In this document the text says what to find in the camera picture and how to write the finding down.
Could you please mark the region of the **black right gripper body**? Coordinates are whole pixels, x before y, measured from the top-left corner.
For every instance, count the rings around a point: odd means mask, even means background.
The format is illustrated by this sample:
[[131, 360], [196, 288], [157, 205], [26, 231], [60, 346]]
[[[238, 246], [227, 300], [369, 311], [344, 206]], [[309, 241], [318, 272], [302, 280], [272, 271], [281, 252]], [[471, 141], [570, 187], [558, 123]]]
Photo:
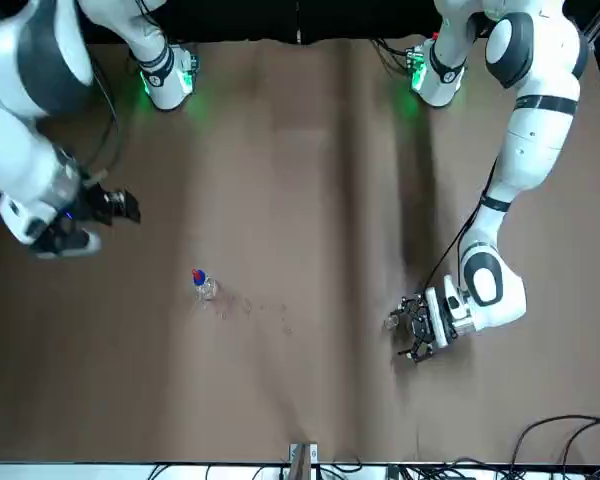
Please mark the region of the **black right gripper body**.
[[90, 221], [108, 224], [108, 202], [106, 191], [99, 183], [80, 184], [78, 194], [72, 203], [72, 217], [76, 221]]

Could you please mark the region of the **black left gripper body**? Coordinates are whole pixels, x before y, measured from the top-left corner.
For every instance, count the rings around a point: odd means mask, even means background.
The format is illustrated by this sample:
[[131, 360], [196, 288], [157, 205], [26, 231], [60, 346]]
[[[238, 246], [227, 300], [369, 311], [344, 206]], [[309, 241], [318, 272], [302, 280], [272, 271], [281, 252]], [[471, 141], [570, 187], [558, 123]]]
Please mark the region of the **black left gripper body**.
[[412, 344], [416, 343], [427, 343], [433, 346], [434, 353], [436, 352], [436, 338], [433, 330], [433, 325], [430, 320], [429, 310], [428, 318], [426, 320], [409, 320], [411, 333], [412, 333]]

